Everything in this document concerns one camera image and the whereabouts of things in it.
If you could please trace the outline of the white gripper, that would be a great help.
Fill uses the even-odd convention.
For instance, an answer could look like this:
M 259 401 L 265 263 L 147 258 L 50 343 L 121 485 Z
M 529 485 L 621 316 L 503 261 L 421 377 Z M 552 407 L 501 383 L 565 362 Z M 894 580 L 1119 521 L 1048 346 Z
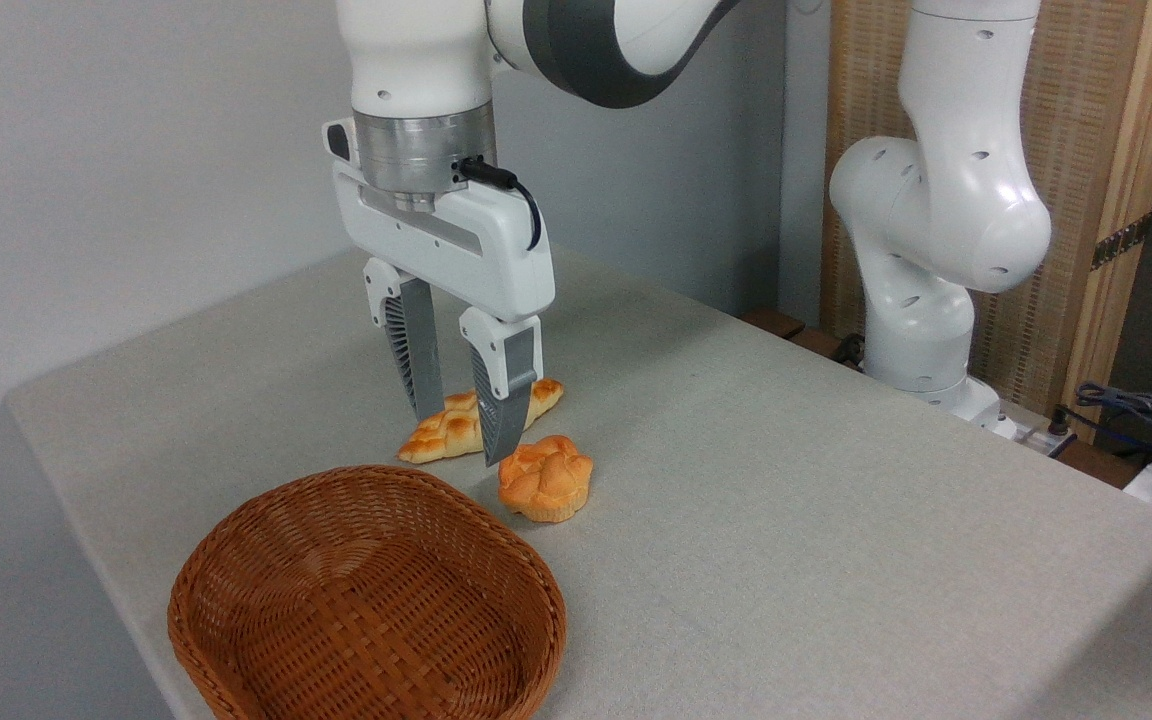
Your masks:
M 323 142 L 346 232 L 376 256 L 364 270 L 372 323 L 387 336 L 416 418 L 425 420 L 444 411 L 430 285 L 473 305 L 460 329 L 471 347 L 485 464 L 493 467 L 516 450 L 532 382 L 544 377 L 540 318 L 531 314 L 556 297 L 548 240 L 531 242 L 524 197 L 490 184 L 445 194 L 431 213 L 397 209 L 392 195 L 364 181 L 353 132 L 351 118 L 326 123 Z

